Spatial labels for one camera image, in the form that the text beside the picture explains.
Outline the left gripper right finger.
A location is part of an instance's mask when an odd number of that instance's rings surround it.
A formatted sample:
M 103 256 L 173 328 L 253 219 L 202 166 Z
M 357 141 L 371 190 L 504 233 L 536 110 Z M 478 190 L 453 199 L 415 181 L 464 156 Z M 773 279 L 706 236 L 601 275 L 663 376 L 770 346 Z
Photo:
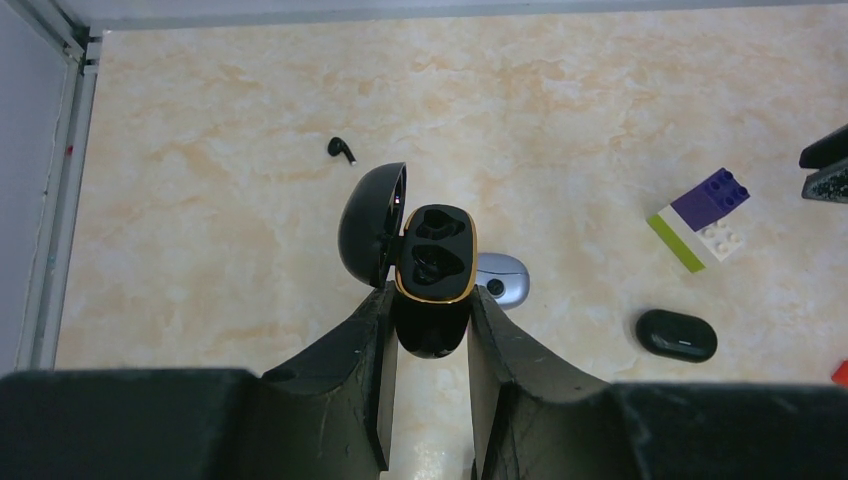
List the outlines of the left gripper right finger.
M 605 479 L 607 382 L 542 345 L 477 287 L 468 367 L 477 479 Z

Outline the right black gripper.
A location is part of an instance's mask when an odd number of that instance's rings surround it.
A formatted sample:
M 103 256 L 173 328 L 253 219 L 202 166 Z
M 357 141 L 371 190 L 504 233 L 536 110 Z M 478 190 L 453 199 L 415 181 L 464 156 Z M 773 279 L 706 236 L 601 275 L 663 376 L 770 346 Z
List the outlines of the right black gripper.
M 812 170 L 802 187 L 803 199 L 846 204 L 847 125 L 807 146 L 799 167 Z

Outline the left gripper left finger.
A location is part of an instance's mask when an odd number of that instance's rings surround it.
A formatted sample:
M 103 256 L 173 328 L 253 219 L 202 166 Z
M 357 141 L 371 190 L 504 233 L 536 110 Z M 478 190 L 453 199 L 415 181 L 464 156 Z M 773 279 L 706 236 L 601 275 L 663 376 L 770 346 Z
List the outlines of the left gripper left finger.
M 284 479 L 377 479 L 389 467 L 398 341 L 394 285 L 261 379 L 266 458 Z

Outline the silver lilac oval case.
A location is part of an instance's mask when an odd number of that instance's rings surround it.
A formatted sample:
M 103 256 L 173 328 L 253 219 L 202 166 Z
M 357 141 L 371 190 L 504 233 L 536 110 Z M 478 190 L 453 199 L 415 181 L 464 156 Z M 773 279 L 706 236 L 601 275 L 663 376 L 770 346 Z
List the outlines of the silver lilac oval case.
M 476 284 L 485 289 L 503 310 L 519 307 L 530 292 L 526 266 L 516 257 L 502 253 L 479 254 Z

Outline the small black earbud case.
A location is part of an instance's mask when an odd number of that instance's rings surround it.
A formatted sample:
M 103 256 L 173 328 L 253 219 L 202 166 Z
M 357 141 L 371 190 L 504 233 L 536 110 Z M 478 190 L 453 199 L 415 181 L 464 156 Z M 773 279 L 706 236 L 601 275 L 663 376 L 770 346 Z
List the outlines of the small black earbud case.
M 442 358 L 456 350 L 469 321 L 476 226 L 452 205 L 406 215 L 406 186 L 404 163 L 367 172 L 343 209 L 338 251 L 353 277 L 394 291 L 390 313 L 402 346 L 419 358 Z

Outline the black stem earbud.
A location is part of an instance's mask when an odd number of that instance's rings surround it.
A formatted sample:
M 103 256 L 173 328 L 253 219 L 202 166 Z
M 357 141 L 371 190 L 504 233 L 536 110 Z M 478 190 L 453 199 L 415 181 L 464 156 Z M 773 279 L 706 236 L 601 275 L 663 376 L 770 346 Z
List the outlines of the black stem earbud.
M 332 157 L 343 155 L 351 166 L 357 164 L 357 160 L 353 155 L 350 147 L 340 137 L 332 137 L 330 139 L 327 145 L 327 153 Z

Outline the oval black charging case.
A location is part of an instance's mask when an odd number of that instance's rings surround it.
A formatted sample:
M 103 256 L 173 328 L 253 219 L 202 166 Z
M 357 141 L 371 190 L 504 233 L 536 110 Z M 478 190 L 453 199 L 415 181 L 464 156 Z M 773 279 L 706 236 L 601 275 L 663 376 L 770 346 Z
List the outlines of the oval black charging case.
M 706 362 L 718 349 L 716 331 L 705 320 L 668 310 L 643 313 L 635 323 L 635 335 L 648 352 L 690 363 Z

